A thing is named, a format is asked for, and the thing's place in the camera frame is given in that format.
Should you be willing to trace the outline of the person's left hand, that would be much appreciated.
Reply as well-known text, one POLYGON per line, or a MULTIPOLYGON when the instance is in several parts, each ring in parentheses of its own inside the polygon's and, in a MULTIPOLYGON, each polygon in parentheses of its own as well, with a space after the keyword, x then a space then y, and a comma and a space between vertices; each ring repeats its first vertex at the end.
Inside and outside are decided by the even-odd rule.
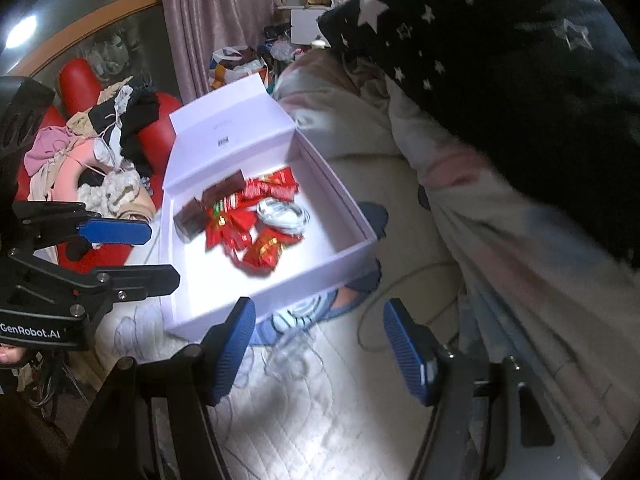
POLYGON ((0 368, 20 368, 28 360, 28 350, 22 347, 0 344, 0 368))

